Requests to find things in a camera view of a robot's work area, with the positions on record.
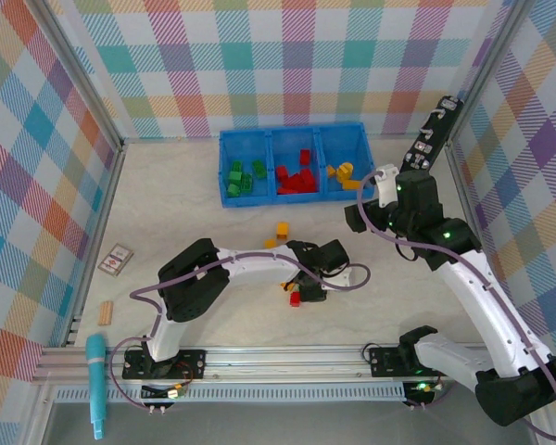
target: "blue bin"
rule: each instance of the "blue bin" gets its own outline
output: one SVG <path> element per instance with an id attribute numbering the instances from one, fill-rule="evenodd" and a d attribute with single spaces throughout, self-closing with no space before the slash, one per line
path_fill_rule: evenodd
<path id="1" fill-rule="evenodd" d="M 299 164 L 300 150 L 309 149 L 309 166 Z M 233 162 L 243 163 L 243 172 L 253 174 L 253 193 L 228 197 L 229 172 Z M 260 180 L 253 172 L 253 161 L 266 164 L 268 177 Z M 373 157 L 362 123 L 323 124 L 302 127 L 276 127 L 221 132 L 219 157 L 219 188 L 222 206 L 253 207 L 270 204 L 291 204 L 315 201 L 356 199 L 356 190 L 342 190 L 335 179 L 328 179 L 327 166 L 335 169 L 344 162 L 354 165 L 351 179 L 360 180 L 374 169 Z M 309 168 L 318 186 L 316 193 L 278 195 L 276 167 L 284 165 L 288 174 Z M 367 184 L 362 196 L 374 194 L 374 186 Z"/>

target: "plaid wall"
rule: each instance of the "plaid wall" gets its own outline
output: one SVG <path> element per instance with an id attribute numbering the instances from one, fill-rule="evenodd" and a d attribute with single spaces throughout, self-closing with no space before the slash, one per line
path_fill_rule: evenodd
<path id="1" fill-rule="evenodd" d="M 0 1 L 0 444 L 82 272 L 113 149 L 22 0 Z"/>
<path id="2" fill-rule="evenodd" d="M 556 0 L 538 0 L 456 145 L 499 280 L 556 350 Z"/>
<path id="3" fill-rule="evenodd" d="M 321 121 L 417 132 L 469 88 L 510 3 L 50 0 L 120 130 L 143 138 Z"/>

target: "blue marker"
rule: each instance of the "blue marker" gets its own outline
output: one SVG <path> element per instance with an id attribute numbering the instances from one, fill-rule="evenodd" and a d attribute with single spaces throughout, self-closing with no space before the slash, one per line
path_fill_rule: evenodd
<path id="1" fill-rule="evenodd" d="M 89 393 L 91 403 L 91 423 L 95 440 L 104 436 L 107 391 L 105 388 L 105 339 L 94 334 L 86 339 L 86 360 L 89 366 Z"/>

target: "green cube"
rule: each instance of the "green cube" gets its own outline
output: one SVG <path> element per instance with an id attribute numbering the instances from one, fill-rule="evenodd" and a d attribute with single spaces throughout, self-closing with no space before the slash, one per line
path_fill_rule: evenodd
<path id="1" fill-rule="evenodd" d="M 235 184 L 237 186 L 241 185 L 241 172 L 230 172 L 229 173 L 229 184 Z"/>
<path id="2" fill-rule="evenodd" d="M 241 192 L 251 193 L 253 191 L 253 176 L 249 173 L 243 173 L 241 178 Z"/>
<path id="3" fill-rule="evenodd" d="M 239 197 L 239 195 L 241 195 L 241 190 L 239 189 L 239 186 L 235 184 L 229 184 L 229 188 L 227 189 L 227 195 L 229 197 Z"/>
<path id="4" fill-rule="evenodd" d="M 266 171 L 266 164 L 261 160 L 253 161 L 253 171 L 256 173 L 258 179 L 266 179 L 268 172 Z"/>

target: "purple cable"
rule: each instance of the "purple cable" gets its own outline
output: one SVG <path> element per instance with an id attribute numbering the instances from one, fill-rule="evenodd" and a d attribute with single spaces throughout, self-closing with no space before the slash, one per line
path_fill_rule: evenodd
<path id="1" fill-rule="evenodd" d="M 113 381 L 113 384 L 115 385 L 115 387 L 118 389 L 118 391 L 120 392 L 120 394 L 123 396 L 123 398 L 125 400 L 127 400 L 133 406 L 136 406 L 140 409 L 145 409 L 147 411 L 150 411 L 148 408 L 146 408 L 144 406 L 144 404 L 141 404 L 141 403 L 133 400 L 130 396 L 128 396 L 125 392 L 123 392 L 121 390 L 120 384 L 118 383 L 118 379 L 113 374 L 113 357 L 115 356 L 116 352 L 120 349 L 121 345 L 127 343 L 128 341 L 139 341 L 141 343 L 144 343 L 144 342 L 152 339 L 155 336 L 155 334 L 157 333 L 158 325 L 160 323 L 160 317 L 162 316 L 162 308 L 160 307 L 160 305 L 157 302 L 155 302 L 154 300 L 149 299 L 147 297 L 143 297 L 141 294 L 145 294 L 146 292 L 152 292 L 152 291 L 155 291 L 155 290 L 164 289 L 165 287 L 169 287 L 169 286 L 178 285 L 179 283 L 182 283 L 185 280 L 189 280 L 191 278 L 194 278 L 196 275 L 198 275 L 200 273 L 203 273 L 205 271 L 208 271 L 209 269 L 220 266 L 220 265 L 225 264 L 227 262 L 239 261 L 239 260 L 242 260 L 244 258 L 275 258 L 277 260 L 283 260 L 283 261 L 290 262 L 290 263 L 296 265 L 296 267 L 298 267 L 301 271 L 306 273 L 308 276 L 310 276 L 315 282 L 317 282 L 321 285 L 324 285 L 324 286 L 328 286 L 328 287 L 330 287 L 332 289 L 335 289 L 335 290 L 342 290 L 342 291 L 356 290 L 356 289 L 359 289 L 359 288 L 363 287 L 364 285 L 366 285 L 369 282 L 369 280 L 371 279 L 371 270 L 367 266 L 365 266 L 364 264 L 353 263 L 353 264 L 349 264 L 348 267 L 359 267 L 359 268 L 363 269 L 367 273 L 364 280 L 362 280 L 357 285 L 353 285 L 353 286 L 332 285 L 332 284 L 322 280 L 319 275 L 317 275 L 314 272 L 312 272 L 311 270 L 309 270 L 307 267 L 305 267 L 303 264 L 301 264 L 297 260 L 293 260 L 292 258 L 287 257 L 285 255 L 273 254 L 273 253 L 270 253 L 270 252 L 246 252 L 246 253 L 239 253 L 239 254 L 235 255 L 234 257 L 227 257 L 227 258 L 224 258 L 222 260 L 217 260 L 217 261 L 211 262 L 210 264 L 206 264 L 205 266 L 202 266 L 202 267 L 196 269 L 195 271 L 192 271 L 190 273 L 186 273 L 185 275 L 182 275 L 182 276 L 178 276 L 177 278 L 173 278 L 172 280 L 165 281 L 163 283 L 158 283 L 156 285 L 152 285 L 152 286 L 148 286 L 148 287 L 143 287 L 141 289 L 136 289 L 136 290 L 134 290 L 133 292 L 130 293 L 130 298 L 135 299 L 137 301 L 142 301 L 144 303 L 148 303 L 151 306 L 153 306 L 157 310 L 157 318 L 155 319 L 155 322 L 152 326 L 152 329 L 150 330 L 150 337 L 124 338 L 120 343 L 118 343 L 118 345 L 113 349 L 113 351 L 111 351 L 111 355 L 109 357 L 109 375 L 111 377 L 111 380 Z"/>
<path id="2" fill-rule="evenodd" d="M 504 300 L 500 296 L 499 292 L 494 287 L 490 286 L 490 282 L 487 280 L 486 276 L 483 273 L 481 273 L 473 264 L 471 264 L 469 261 L 467 261 L 464 257 L 462 257 L 461 255 L 458 255 L 457 253 L 455 253 L 454 251 L 452 251 L 448 248 L 443 248 L 443 247 L 437 246 L 435 244 L 417 243 L 417 242 L 408 241 L 408 240 L 401 239 L 401 238 L 395 238 L 393 236 L 389 236 L 389 235 L 386 235 L 386 234 L 382 233 L 379 229 L 377 229 L 373 225 L 371 220 L 369 220 L 369 217 L 367 216 L 367 213 L 364 210 L 364 207 L 362 206 L 362 189 L 364 188 L 366 183 L 371 178 L 373 178 L 374 176 L 377 176 L 377 175 L 381 176 L 383 174 L 381 172 L 378 172 L 377 170 L 374 170 L 374 171 L 370 172 L 369 174 L 367 174 L 364 178 L 362 178 L 362 180 L 360 181 L 359 189 L 357 191 L 357 195 L 356 195 L 360 217 L 362 218 L 364 223 L 367 225 L 367 227 L 369 227 L 371 229 L 371 232 L 373 232 L 374 234 L 382 237 L 386 241 L 390 241 L 390 242 L 398 244 L 400 246 L 407 246 L 407 247 L 410 247 L 410 248 L 423 248 L 423 249 L 429 249 L 429 250 L 434 250 L 434 251 L 437 251 L 437 252 L 444 253 L 445 255 L 450 256 L 452 259 L 456 260 L 457 262 L 460 262 L 465 267 L 467 267 L 470 270 L 470 272 L 472 272 L 478 278 L 478 280 L 482 283 L 482 285 L 485 288 L 488 288 L 488 291 L 490 292 L 490 294 L 492 294 L 492 296 L 494 297 L 494 300 L 499 304 L 500 308 L 505 313 L 505 315 L 507 315 L 507 317 L 511 321 L 512 325 L 517 330 L 517 333 L 519 334 L 519 337 L 521 337 L 521 341 L 524 342 L 525 346 L 527 347 L 527 350 L 530 351 L 531 356 L 534 358 L 537 365 L 541 368 L 542 373 L 544 373 L 544 375 L 546 376 L 546 378 L 550 382 L 550 386 L 552 387 L 554 393 L 556 394 L 556 379 L 551 374 L 550 369 L 548 369 L 548 366 L 546 366 L 546 364 L 541 360 L 541 357 L 539 357 L 539 354 L 534 349 L 534 345 L 531 342 L 531 340 L 529 339 L 529 337 L 527 336 L 527 333 L 521 327 L 521 325 L 519 324 L 519 322 L 515 318 L 512 311 L 509 309 L 509 307 L 506 305 L 506 303 L 504 302 Z M 531 422 L 529 422 L 528 420 L 524 419 L 524 422 L 532 430 L 534 430 L 536 433 L 538 433 L 542 438 L 556 441 L 556 436 L 552 436 L 551 434 L 547 433 L 546 431 L 542 431 L 537 426 L 534 426 L 533 424 L 531 424 Z"/>

